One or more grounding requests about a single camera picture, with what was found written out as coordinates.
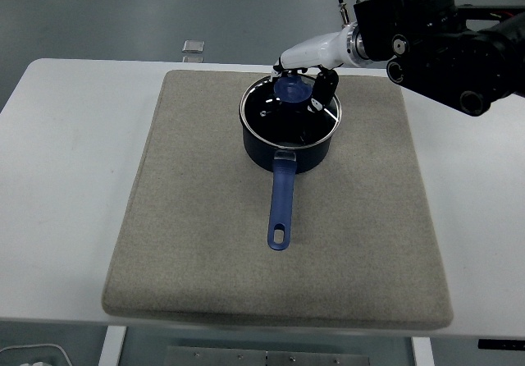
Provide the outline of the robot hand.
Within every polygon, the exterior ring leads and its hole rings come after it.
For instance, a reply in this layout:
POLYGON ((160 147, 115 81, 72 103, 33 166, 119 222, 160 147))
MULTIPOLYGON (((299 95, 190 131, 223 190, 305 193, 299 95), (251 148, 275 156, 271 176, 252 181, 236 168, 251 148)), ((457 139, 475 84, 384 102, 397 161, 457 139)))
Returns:
POLYGON ((276 97, 286 103, 302 103, 311 113, 322 112, 336 93, 339 83, 336 68, 349 62, 350 33, 347 26, 338 33, 320 35, 284 51, 270 76, 276 97), (319 69, 311 88, 298 75, 290 75, 311 67, 319 69))

